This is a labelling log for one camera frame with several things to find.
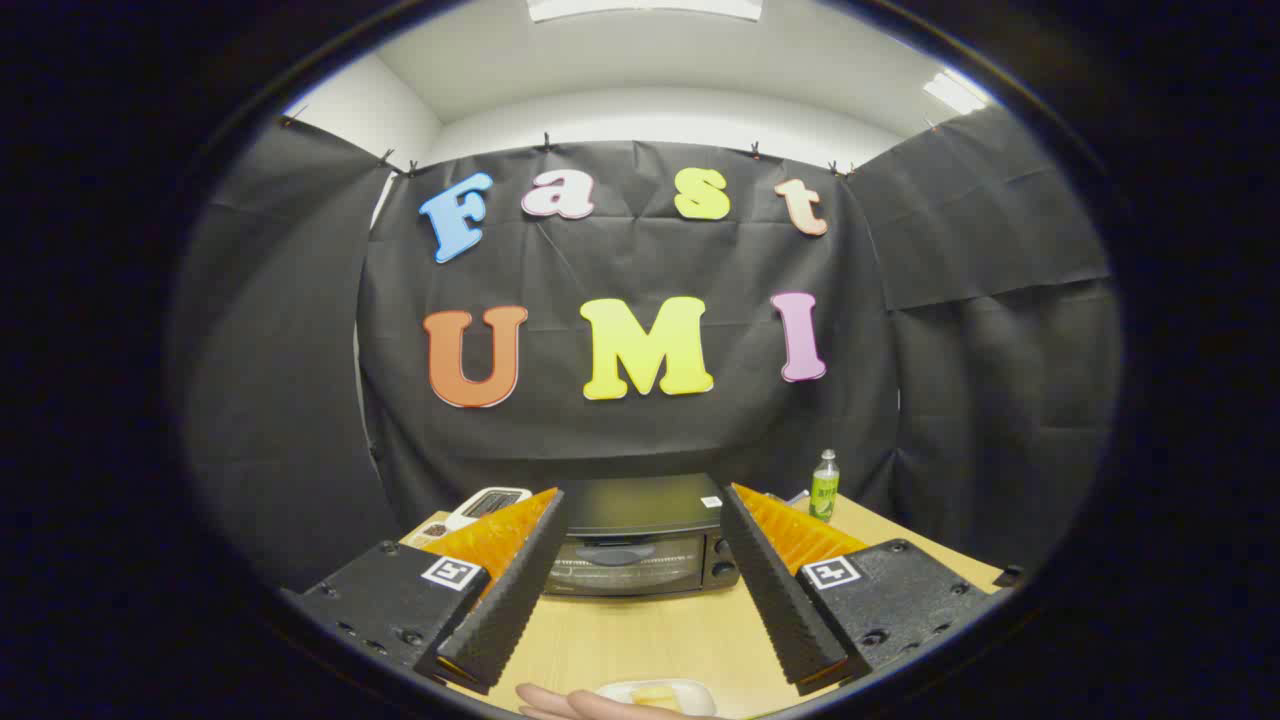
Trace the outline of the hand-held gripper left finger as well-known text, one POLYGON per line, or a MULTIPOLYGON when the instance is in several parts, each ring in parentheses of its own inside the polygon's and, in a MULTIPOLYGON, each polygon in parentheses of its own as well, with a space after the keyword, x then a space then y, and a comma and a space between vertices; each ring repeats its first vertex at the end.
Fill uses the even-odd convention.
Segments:
POLYGON ((291 606, 374 661, 486 694, 547 584, 567 528, 549 488, 422 547, 385 541, 291 606))

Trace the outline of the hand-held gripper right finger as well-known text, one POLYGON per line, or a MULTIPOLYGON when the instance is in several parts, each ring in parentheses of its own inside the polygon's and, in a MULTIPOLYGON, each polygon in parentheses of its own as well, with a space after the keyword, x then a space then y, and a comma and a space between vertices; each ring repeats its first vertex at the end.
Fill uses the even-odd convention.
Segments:
POLYGON ((845 497, 822 521, 731 483, 721 529, 785 680, 801 696, 891 673, 952 638, 1024 578, 845 497))

